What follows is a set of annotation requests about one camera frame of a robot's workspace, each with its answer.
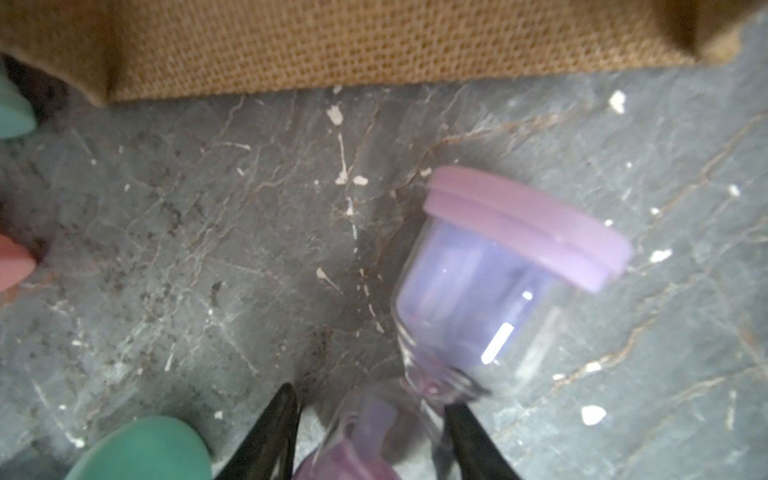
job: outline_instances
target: paint fleck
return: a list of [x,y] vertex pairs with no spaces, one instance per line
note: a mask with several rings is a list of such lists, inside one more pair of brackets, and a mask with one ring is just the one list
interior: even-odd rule
[[648,261],[651,263],[659,263],[665,261],[669,257],[672,257],[671,248],[667,248],[666,250],[655,250],[648,258]]
[[600,362],[589,362],[587,365],[584,366],[584,371],[586,373],[599,372],[602,369],[603,369],[603,366],[600,364]]
[[79,449],[82,449],[83,447],[85,447],[85,440],[83,440],[83,439],[79,439],[79,438],[75,437],[75,436],[74,436],[74,435],[72,435],[70,432],[66,432],[66,433],[65,433],[65,435],[66,435],[66,437],[67,437],[67,440],[69,440],[69,442],[70,442],[72,445],[74,445],[74,447],[75,447],[76,449],[78,449],[78,450],[79,450]]
[[341,134],[339,138],[339,150],[341,151],[341,171],[339,177],[336,178],[336,185],[345,185],[349,181],[349,172],[346,170],[346,160],[344,159],[344,139]]
[[326,114],[328,115],[328,118],[331,119],[331,123],[337,127],[344,123],[344,115],[342,115],[341,110],[339,109],[339,105],[333,105],[331,108],[326,110]]
[[581,407],[581,421],[585,425],[597,425],[605,418],[605,409],[596,405]]
[[614,109],[616,113],[619,115],[623,115],[626,109],[624,108],[624,102],[627,101],[627,95],[621,91],[616,90],[613,95],[611,95],[611,98],[608,100],[608,104],[611,106],[611,108]]
[[323,270],[321,266],[317,267],[317,270],[315,270],[315,275],[317,275],[317,278],[319,278],[320,280],[325,280],[326,282],[328,282],[330,286],[335,288],[339,293],[342,292],[339,286],[337,286],[333,281],[331,281],[330,278],[328,278],[328,276],[326,275],[326,272]]

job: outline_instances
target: gray marble surface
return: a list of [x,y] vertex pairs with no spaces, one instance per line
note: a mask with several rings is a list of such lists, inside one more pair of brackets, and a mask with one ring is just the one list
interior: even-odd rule
[[0,227],[41,258],[2,297],[0,477],[61,478],[158,413],[218,467],[285,381],[314,405],[306,454],[339,396],[399,372],[392,286],[429,169],[458,163],[611,220],[637,250],[572,306],[524,394],[475,407],[520,473],[765,478],[765,15],[744,44],[717,69],[109,108],[70,94],[0,143]]

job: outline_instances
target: burlap fabric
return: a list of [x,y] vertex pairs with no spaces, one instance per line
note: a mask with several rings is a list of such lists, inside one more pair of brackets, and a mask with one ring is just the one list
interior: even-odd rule
[[0,0],[95,104],[726,61],[764,0]]

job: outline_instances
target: green rounded object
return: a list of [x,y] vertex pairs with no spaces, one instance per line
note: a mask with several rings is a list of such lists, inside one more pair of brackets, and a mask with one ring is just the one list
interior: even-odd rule
[[112,432],[65,480],[210,480],[205,444],[186,423],[147,417]]
[[0,69],[0,139],[28,134],[35,127],[31,105]]

